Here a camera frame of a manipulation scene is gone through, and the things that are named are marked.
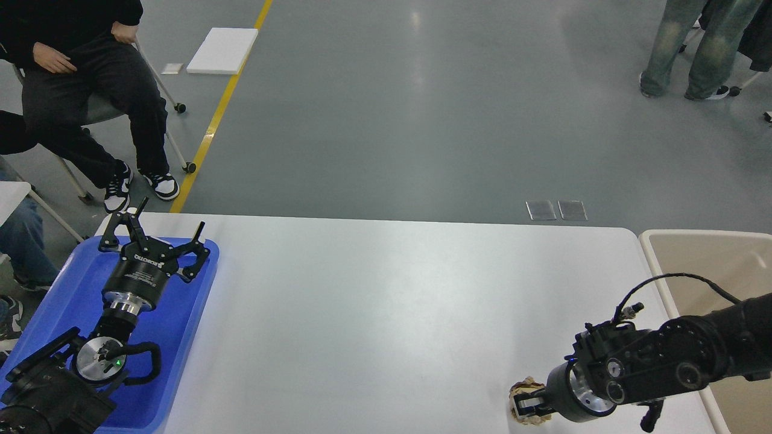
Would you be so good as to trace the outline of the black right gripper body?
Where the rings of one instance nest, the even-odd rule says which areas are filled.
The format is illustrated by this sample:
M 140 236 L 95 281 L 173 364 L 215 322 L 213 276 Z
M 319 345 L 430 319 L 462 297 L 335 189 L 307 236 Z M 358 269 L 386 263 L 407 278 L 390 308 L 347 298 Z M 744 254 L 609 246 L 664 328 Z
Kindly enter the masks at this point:
M 593 393 L 576 362 L 565 362 L 552 369 L 542 392 L 542 410 L 558 413 L 571 422 L 607 417 L 616 407 L 617 404 Z

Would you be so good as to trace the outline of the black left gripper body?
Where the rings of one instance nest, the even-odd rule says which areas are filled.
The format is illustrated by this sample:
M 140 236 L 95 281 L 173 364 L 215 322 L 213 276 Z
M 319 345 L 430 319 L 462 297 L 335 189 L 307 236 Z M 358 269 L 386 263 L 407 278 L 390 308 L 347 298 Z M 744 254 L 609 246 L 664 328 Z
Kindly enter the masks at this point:
M 154 237 L 124 245 L 103 289 L 105 307 L 126 303 L 132 305 L 130 312 L 156 309 L 171 275 L 180 269 L 179 258 L 193 252 L 193 242 L 175 247 Z

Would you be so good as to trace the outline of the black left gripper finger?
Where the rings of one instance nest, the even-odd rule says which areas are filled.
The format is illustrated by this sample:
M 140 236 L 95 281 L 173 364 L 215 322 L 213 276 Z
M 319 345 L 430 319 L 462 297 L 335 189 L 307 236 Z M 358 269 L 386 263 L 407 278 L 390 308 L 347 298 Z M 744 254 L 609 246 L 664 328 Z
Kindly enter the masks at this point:
M 195 261 L 192 265 L 177 268 L 176 274 L 179 275 L 181 280 L 185 283 L 190 283 L 196 278 L 204 266 L 205 261 L 209 258 L 210 249 L 207 249 L 204 246 L 204 242 L 199 239 L 204 226 L 204 221 L 199 222 L 198 228 L 193 237 L 191 237 L 191 240 L 185 244 L 176 246 L 176 259 L 182 258 L 182 256 L 188 254 L 193 254 L 195 256 Z
M 100 252 L 119 252 L 121 250 L 122 246 L 119 244 L 118 237 L 115 234 L 116 228 L 119 226 L 124 226 L 127 229 L 132 244 L 140 245 L 141 249 L 146 247 L 147 236 L 141 226 L 139 217 L 143 209 L 145 209 L 148 200 L 149 197 L 146 196 L 134 212 L 113 212 L 113 214 L 110 215 L 107 227 L 104 230 L 104 234 L 102 234 L 99 243 L 98 250 Z

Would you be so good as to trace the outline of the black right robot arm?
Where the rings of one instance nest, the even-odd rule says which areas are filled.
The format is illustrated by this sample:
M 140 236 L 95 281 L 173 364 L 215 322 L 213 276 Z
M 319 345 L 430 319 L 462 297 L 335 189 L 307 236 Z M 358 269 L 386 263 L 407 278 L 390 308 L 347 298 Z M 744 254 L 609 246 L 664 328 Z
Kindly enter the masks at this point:
M 655 330 L 633 319 L 644 305 L 626 295 L 609 321 L 587 323 L 571 354 L 546 383 L 532 379 L 510 389 L 514 420 L 538 425 L 557 413 L 571 422 L 607 417 L 618 406 L 647 407 L 640 427 L 652 432 L 665 398 L 696 392 L 726 377 L 770 378 L 770 294 L 739 300 L 707 285 L 730 307 L 703 316 L 683 315 Z

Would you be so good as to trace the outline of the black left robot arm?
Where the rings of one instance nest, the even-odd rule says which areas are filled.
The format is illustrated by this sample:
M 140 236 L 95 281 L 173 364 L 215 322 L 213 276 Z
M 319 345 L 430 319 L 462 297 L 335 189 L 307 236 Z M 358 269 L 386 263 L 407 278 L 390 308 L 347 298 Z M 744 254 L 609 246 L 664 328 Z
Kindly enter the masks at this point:
M 3 433 L 147 433 L 166 417 L 218 247 L 144 233 L 141 209 L 75 249 L 2 368 Z

